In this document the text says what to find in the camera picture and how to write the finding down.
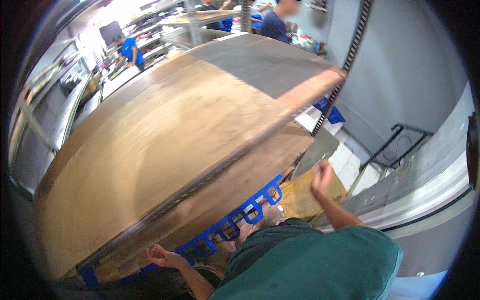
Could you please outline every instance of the dark hair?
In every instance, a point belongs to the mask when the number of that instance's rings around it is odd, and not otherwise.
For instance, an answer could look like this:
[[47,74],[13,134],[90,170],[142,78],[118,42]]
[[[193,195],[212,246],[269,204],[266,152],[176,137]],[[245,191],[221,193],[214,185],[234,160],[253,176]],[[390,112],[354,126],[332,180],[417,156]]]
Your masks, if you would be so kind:
[[114,36],[113,39],[112,39],[112,42],[118,42],[120,41],[122,38],[121,38],[121,35],[117,35],[117,36]]

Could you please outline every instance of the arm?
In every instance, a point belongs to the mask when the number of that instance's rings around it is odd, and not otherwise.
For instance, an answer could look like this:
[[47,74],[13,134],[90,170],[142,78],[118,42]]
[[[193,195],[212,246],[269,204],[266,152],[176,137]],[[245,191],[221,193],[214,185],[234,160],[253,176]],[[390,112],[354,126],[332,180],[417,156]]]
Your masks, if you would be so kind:
[[121,66],[121,64],[123,64],[123,62],[125,61],[126,57],[125,56],[122,56],[118,61],[117,63],[115,64],[115,69],[118,68],[119,66]]
[[313,180],[310,189],[318,204],[323,207],[333,228],[337,230],[346,226],[365,226],[354,214],[326,195],[328,183],[332,179],[332,166],[322,161],[313,167],[312,171]]
[[266,9],[269,8],[269,7],[272,7],[272,4],[271,4],[270,2],[268,2],[265,6],[262,6],[262,7],[260,8],[260,12],[263,12],[264,10],[266,10]]
[[132,46],[132,61],[128,64],[129,67],[134,66],[135,62],[137,61],[137,53],[138,53],[137,46],[133,45]]
[[230,5],[230,3],[232,3],[231,0],[227,0],[223,3],[223,5],[218,9],[219,11],[222,11],[224,10],[225,8],[227,8],[228,5]]
[[155,244],[146,250],[149,261],[163,268],[179,270],[197,300],[206,300],[215,291],[214,287],[180,255],[167,251]]

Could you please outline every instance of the green shirt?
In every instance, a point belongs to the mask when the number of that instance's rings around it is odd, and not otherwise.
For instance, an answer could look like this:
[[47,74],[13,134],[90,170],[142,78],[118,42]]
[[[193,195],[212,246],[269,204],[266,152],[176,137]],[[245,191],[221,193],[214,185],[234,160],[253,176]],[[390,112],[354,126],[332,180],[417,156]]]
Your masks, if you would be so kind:
[[385,299],[401,260],[400,247],[379,230],[323,234],[289,219],[242,243],[209,300]]

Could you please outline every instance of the fist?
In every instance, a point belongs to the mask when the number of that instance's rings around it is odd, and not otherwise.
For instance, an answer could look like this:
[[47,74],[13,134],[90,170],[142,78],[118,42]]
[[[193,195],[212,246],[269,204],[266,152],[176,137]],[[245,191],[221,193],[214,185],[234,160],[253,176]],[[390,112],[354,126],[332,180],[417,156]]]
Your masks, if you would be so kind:
[[181,270],[189,266],[187,260],[181,255],[167,251],[158,244],[155,244],[151,250],[147,248],[146,254],[150,262],[162,268],[175,268]]
[[312,168],[310,190],[315,197],[326,197],[328,184],[332,180],[332,175],[333,168],[326,161],[321,161]]

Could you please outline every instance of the blue t-shirt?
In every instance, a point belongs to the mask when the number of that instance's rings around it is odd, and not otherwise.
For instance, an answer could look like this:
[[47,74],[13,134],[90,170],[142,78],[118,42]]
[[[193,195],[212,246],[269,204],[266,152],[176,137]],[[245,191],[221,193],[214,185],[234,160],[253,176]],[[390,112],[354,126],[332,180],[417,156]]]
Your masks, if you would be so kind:
[[287,26],[275,12],[271,12],[265,17],[264,25],[262,26],[262,35],[281,42],[290,42],[287,38]]
[[[133,50],[132,46],[137,46],[135,44],[135,40],[131,37],[126,38],[125,41],[123,42],[123,45],[121,46],[121,53],[123,56],[126,56],[128,61],[133,60]],[[139,65],[144,61],[144,57],[142,56],[142,53],[140,50],[137,48],[137,60],[135,62],[135,65]]]

